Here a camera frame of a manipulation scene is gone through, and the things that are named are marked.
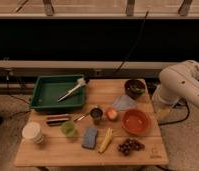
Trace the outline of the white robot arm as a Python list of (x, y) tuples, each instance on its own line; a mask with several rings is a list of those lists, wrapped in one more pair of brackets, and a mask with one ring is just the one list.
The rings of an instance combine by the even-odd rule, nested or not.
[(159, 73), (152, 96), (154, 109), (173, 107), (181, 98), (199, 109), (199, 63), (194, 60), (168, 66)]

